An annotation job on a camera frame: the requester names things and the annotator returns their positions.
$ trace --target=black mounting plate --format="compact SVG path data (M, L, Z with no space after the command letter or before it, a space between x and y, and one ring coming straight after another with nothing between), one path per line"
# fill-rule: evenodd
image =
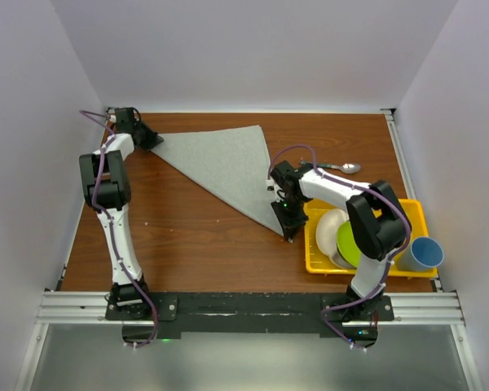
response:
M158 308L159 339L178 339L183 332L292 333L334 337L336 334L323 322L321 311L326 305L344 303L346 294L155 292L151 293L151 298ZM394 319L389 297L382 297L376 308L379 321ZM332 312L328 320L347 336L356 336L355 339L359 340L358 332L367 327L345 327L341 322L342 316L342 311ZM122 311L109 309L105 318L133 320ZM370 318L368 315L356 320L369 321ZM149 326L124 326L122 333L130 340L144 339L151 329Z

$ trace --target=green bowl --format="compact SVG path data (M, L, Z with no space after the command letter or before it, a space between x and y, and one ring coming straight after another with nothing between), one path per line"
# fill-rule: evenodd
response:
M337 230L337 249L341 257L353 267L359 267L360 250L353 239L351 223L345 222Z

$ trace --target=white plate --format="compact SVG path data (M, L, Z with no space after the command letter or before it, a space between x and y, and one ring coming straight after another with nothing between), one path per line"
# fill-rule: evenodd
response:
M337 231L339 227L349 220L348 214L340 209L332 209L320 218L317 224L315 238L317 247L322 254L328 256L329 260L342 269L354 269L352 265L342 259L337 251Z

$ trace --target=light blue cup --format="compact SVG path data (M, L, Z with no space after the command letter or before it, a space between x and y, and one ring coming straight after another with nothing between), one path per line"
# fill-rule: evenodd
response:
M427 236L415 238L399 259L399 270L426 271L442 265L442 246Z

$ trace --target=white wall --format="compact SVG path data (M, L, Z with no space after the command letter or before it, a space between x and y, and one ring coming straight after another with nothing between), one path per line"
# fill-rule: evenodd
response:
M489 1L460 0L397 110L430 233L489 389Z
M379 110L456 0L51 0L103 103Z
M0 1L0 390L13 389L43 288L53 288L82 202L78 156L100 109L48 0Z

